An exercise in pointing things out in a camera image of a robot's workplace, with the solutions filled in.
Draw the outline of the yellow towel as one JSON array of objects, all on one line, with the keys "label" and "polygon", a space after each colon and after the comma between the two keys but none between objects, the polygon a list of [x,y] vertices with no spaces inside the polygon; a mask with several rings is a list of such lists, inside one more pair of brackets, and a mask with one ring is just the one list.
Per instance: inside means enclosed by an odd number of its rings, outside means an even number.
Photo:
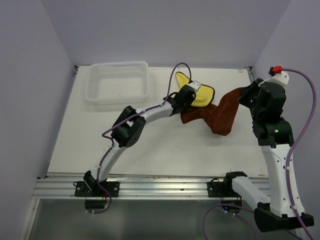
[{"label": "yellow towel", "polygon": [[[184,73],[178,71],[175,73],[175,79],[180,88],[184,85],[191,84],[193,81]],[[215,89],[208,85],[201,85],[196,93],[195,100],[192,102],[192,107],[204,108],[209,106],[215,96]]]}]

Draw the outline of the brown towel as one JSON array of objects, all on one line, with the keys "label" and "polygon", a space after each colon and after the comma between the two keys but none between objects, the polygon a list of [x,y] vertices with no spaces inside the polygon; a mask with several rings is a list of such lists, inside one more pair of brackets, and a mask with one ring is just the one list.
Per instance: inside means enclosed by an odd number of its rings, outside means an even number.
[{"label": "brown towel", "polygon": [[227,136],[231,131],[239,109],[239,97],[242,87],[226,93],[218,105],[210,104],[206,107],[190,107],[180,114],[183,124],[203,119],[211,132],[220,136]]}]

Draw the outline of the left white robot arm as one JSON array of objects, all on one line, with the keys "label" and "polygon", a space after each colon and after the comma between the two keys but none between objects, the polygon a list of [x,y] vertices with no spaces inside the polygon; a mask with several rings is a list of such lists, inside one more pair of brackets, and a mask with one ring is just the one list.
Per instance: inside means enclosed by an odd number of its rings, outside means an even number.
[{"label": "left white robot arm", "polygon": [[104,188],[103,182],[108,179],[111,169],[121,154],[138,142],[144,127],[189,108],[200,87],[201,84],[195,81],[184,85],[173,97],[167,96],[158,105],[141,109],[127,106],[113,126],[102,134],[104,138],[111,140],[111,146],[97,167],[84,174],[83,181],[87,192],[94,197],[107,195],[108,190]]}]

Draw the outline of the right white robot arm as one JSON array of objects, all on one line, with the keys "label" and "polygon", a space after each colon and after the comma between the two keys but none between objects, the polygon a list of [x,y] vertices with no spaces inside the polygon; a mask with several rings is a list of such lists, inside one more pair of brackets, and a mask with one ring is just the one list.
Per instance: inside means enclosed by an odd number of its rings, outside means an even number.
[{"label": "right white robot arm", "polygon": [[313,226],[314,217],[305,212],[301,203],[293,159],[288,156],[294,136],[290,123],[282,117],[285,88],[258,78],[241,89],[238,101],[250,110],[253,133],[267,166],[270,196],[259,190],[242,171],[225,175],[223,192],[244,198],[263,233]]}]

